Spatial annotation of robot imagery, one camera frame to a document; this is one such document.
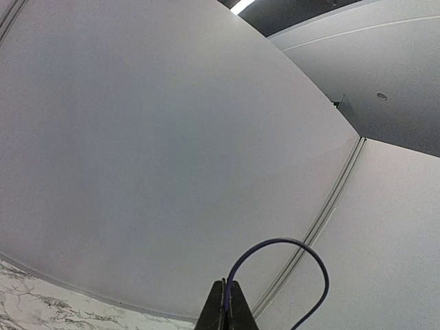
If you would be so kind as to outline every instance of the ceiling light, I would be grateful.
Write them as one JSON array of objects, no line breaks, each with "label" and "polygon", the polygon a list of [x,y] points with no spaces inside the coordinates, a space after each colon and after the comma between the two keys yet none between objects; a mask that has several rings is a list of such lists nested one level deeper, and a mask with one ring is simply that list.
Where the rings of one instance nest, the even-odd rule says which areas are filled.
[{"label": "ceiling light", "polygon": [[379,92],[379,93],[376,94],[376,96],[377,96],[377,98],[378,98],[379,100],[381,100],[381,101],[386,101],[386,100],[388,100],[388,96],[386,96],[384,93]]},{"label": "ceiling light", "polygon": [[241,0],[231,8],[231,12],[238,15],[254,1],[255,0]]}]

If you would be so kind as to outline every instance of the white soffit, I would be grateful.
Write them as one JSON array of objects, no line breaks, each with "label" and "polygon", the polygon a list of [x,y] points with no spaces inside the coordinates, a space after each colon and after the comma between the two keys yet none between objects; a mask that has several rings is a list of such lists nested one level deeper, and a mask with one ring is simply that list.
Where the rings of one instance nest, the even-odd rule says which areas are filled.
[{"label": "white soffit", "polygon": [[[257,241],[302,238],[356,140],[216,1],[30,1],[0,67],[1,253],[172,316]],[[251,305],[291,254],[241,269]]]},{"label": "white soffit", "polygon": [[361,1],[270,40],[330,98],[349,97],[361,135],[440,156],[439,31],[440,1]]},{"label": "white soffit", "polygon": [[[368,141],[327,227],[314,245],[330,275],[308,329],[440,328],[440,159]],[[319,299],[322,274],[303,259],[259,318],[288,329]]]}]

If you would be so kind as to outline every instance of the purple cable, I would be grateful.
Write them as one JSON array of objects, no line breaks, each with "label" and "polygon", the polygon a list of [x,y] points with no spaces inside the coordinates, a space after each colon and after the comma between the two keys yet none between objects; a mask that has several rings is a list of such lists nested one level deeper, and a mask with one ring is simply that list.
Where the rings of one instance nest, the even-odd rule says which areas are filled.
[{"label": "purple cable", "polygon": [[309,313],[305,314],[292,328],[291,330],[297,329],[306,319],[308,319],[318,308],[321,306],[321,304],[324,302],[325,298],[327,297],[327,294],[329,293],[329,287],[330,287],[330,280],[329,280],[329,273],[327,272],[327,269],[325,268],[324,263],[322,262],[321,258],[314,252],[308,245],[305,243],[297,240],[297,239],[290,239],[290,238],[277,238],[277,239],[268,239],[266,241],[263,241],[261,243],[258,243],[254,247],[251,247],[248,251],[244,253],[243,256],[240,257],[239,260],[232,266],[232,269],[228,275],[228,280],[226,281],[226,289],[225,289],[225,296],[223,300],[223,307],[225,309],[225,312],[228,312],[229,310],[229,302],[230,302],[230,296],[231,296],[231,290],[232,290],[232,282],[234,280],[235,273],[240,268],[241,264],[253,253],[258,251],[259,249],[264,248],[265,246],[271,245],[271,244],[277,244],[277,243],[289,243],[299,246],[300,248],[304,249],[306,252],[308,252],[318,263],[323,275],[324,275],[324,292],[321,295],[320,300],[313,306],[312,309],[310,309]]}]

